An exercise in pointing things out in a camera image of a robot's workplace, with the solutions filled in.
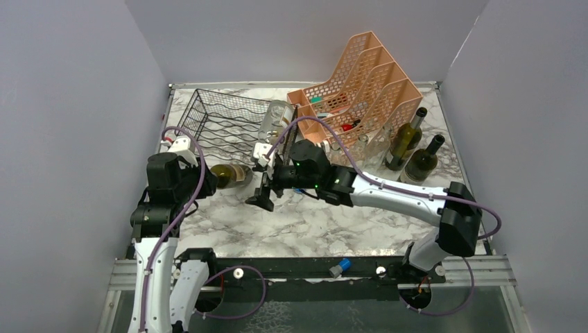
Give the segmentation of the blue grey cylinder cap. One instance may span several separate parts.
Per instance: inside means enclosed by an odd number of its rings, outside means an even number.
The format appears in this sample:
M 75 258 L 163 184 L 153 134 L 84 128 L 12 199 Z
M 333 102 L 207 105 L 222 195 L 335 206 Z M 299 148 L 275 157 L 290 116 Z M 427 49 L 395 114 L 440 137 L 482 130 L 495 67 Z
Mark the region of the blue grey cylinder cap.
M 347 271 L 352 265 L 348 258 L 341 259 L 336 265 L 329 269 L 329 274 L 332 278 L 340 277 L 345 271 Z

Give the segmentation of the green wine bottle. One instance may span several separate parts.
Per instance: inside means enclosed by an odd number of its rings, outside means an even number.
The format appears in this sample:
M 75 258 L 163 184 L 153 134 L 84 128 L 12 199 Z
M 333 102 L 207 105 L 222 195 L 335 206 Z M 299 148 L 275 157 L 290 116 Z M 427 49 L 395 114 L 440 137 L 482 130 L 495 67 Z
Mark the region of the green wine bottle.
M 418 108 L 411 121 L 403 124 L 392 137 L 384 158 L 388 169 L 400 171 L 406 165 L 422 138 L 421 125 L 427 114 L 425 107 Z
M 413 153 L 397 180 L 406 184 L 421 185 L 437 167 L 437 152 L 444 143 L 443 135 L 435 135 L 426 148 Z

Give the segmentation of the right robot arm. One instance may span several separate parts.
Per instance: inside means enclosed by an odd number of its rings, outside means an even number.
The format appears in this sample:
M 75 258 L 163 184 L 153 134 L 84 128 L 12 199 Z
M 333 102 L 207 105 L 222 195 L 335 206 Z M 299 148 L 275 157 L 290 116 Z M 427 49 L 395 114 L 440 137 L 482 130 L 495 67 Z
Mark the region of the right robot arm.
M 424 221 L 433 231 L 411 244 L 400 264 L 401 276 L 409 282 L 419 281 L 446 257 L 474 256 L 482 212 L 464 184 L 422 187 L 386 180 L 332 164 L 306 139 L 294 143 L 291 157 L 286 164 L 270 144 L 254 145 L 254 170 L 261 172 L 262 180 L 247 204 L 271 212 L 271 192 L 280 197 L 286 189 L 314 190 L 330 205 L 374 207 Z

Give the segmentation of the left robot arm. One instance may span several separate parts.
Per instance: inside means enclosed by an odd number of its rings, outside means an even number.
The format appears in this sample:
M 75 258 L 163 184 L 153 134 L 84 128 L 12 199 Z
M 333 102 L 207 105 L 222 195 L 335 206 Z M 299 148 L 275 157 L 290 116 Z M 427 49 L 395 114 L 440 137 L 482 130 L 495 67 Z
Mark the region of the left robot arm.
M 172 265 L 179 225 L 197 198 L 214 194 L 217 179 L 189 149 L 148 158 L 148 184 L 131 214 L 136 255 L 135 298 L 129 332 L 172 332 Z

